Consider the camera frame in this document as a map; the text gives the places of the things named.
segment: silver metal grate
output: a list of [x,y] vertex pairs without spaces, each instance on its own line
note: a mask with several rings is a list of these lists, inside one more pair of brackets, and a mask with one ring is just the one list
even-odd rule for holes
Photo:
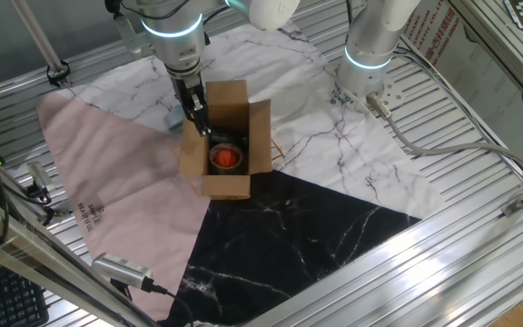
[[[342,56],[348,32],[344,1],[302,0],[292,20],[330,61]],[[226,12],[207,30],[216,35],[242,24],[239,16]],[[69,60],[72,80],[91,82],[130,60],[121,42],[100,47]],[[431,147],[482,140],[466,115],[418,68],[405,64],[390,77],[406,98],[393,114],[411,141]],[[0,153],[5,168],[23,184],[31,183],[26,163],[37,160],[62,185],[35,113],[39,97],[50,91],[44,70],[0,84]],[[412,160],[441,192],[446,208],[250,326],[484,325],[523,299],[523,216],[517,222],[496,218],[523,186],[521,180],[500,157],[481,150]],[[62,187],[52,196],[54,205],[67,205]],[[91,263],[73,216],[50,229]],[[104,325],[50,292],[45,298],[49,326]]]

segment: cardboard box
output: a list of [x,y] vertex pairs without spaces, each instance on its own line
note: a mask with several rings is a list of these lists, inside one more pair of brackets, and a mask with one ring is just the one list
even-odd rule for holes
[[250,175],[271,171],[271,103],[250,104],[246,81],[209,82],[206,85],[209,119],[213,129],[249,135],[245,175],[209,174],[209,138],[200,137],[193,123],[183,122],[179,171],[203,176],[203,195],[213,200],[250,197]]

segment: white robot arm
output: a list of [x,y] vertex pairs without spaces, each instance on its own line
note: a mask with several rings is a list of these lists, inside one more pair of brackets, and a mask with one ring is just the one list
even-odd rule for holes
[[344,87],[366,102],[383,91],[382,72],[420,0],[367,0],[352,20],[337,75]]
[[[142,57],[142,45],[121,7],[142,17],[142,24],[156,57],[171,76],[185,116],[201,136],[211,132],[201,78],[201,55],[205,47],[202,9],[218,1],[204,0],[105,0],[121,36],[135,59]],[[293,15],[300,0],[225,0],[261,30],[277,29]]]

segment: metal bar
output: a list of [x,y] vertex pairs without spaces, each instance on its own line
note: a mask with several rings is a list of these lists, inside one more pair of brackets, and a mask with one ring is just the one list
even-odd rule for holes
[[[8,241],[0,246],[0,264],[69,299],[114,326],[126,326],[128,322],[137,326],[156,326],[156,322],[114,288],[106,288],[98,283],[106,283],[101,277],[96,275],[96,280],[93,280],[66,260],[52,246],[59,241],[25,208],[18,206],[17,209],[25,222],[10,219]],[[0,232],[2,227],[3,211],[0,208]]]
[[64,70],[60,58],[55,53],[50,41],[48,41],[45,36],[44,30],[37,23],[34,13],[27,5],[25,0],[11,0],[12,5],[15,8],[15,11],[24,22],[25,28],[29,34],[34,38],[37,48],[40,49],[42,56],[44,57],[47,64],[54,71],[54,73],[61,73]]

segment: box flap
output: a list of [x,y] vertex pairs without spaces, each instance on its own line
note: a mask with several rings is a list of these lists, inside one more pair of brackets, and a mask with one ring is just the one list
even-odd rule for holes
[[203,194],[211,196],[250,195],[250,176],[205,175]]
[[250,104],[250,174],[271,172],[271,101]]
[[249,103],[246,81],[207,82],[209,106],[234,106]]
[[207,173],[207,147],[207,138],[200,137],[195,125],[184,118],[179,172],[205,175]]

